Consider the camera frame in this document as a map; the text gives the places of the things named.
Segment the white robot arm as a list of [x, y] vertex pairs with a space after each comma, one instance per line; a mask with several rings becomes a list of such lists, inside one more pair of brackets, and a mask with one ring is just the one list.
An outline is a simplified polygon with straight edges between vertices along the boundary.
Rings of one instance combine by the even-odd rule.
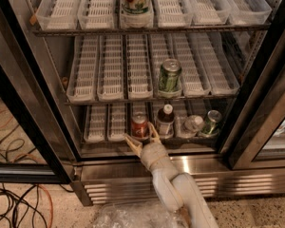
[[160, 136], [151, 123], [147, 123], [150, 143], [124, 134], [124, 139], [141, 163], [151, 173], [152, 182], [162, 205], [170, 212], [185, 208], [191, 220], [191, 228], [219, 228], [194, 178], [180, 172], [172, 163]]

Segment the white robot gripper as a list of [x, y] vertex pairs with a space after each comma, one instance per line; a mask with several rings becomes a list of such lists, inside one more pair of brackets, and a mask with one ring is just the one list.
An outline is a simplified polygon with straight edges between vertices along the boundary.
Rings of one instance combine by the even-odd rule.
[[168, 169], [172, 166], [172, 162], [167, 154], [164, 145], [161, 143], [160, 135], [155, 126], [148, 122], [149, 140], [151, 143], [145, 145], [128, 134], [124, 135], [124, 139], [134, 154], [141, 157], [142, 164], [149, 171], [158, 169]]

